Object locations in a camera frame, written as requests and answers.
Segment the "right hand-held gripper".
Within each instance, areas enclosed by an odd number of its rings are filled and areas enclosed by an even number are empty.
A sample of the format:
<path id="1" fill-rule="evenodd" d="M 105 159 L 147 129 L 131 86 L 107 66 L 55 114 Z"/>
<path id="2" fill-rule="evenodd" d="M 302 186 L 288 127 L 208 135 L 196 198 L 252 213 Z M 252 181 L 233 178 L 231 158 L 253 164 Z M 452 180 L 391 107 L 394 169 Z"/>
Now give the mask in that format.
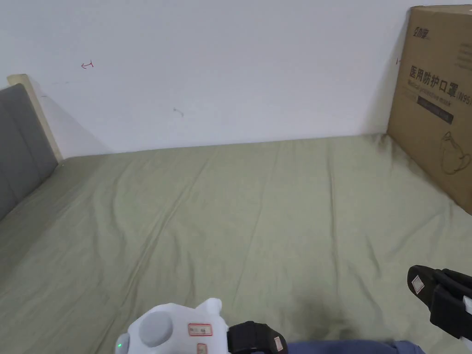
<path id="1" fill-rule="evenodd" d="M 449 269 L 413 265 L 407 273 L 410 291 L 430 311 L 430 322 L 451 336 L 472 339 L 472 315 L 464 298 L 471 298 L 472 278 Z"/>

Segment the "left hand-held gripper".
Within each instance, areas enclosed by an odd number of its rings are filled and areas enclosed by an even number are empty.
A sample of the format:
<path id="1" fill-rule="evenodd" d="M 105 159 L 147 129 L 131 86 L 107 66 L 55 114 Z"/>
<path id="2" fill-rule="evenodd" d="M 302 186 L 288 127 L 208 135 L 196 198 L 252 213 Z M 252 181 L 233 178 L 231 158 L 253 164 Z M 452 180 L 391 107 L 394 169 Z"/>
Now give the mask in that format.
<path id="1" fill-rule="evenodd" d="M 208 298 L 197 307 L 166 303 L 153 307 L 117 338 L 118 354 L 234 354 L 229 327 L 221 316 L 222 301 Z M 288 354 L 282 334 L 257 325 L 256 351 Z"/>

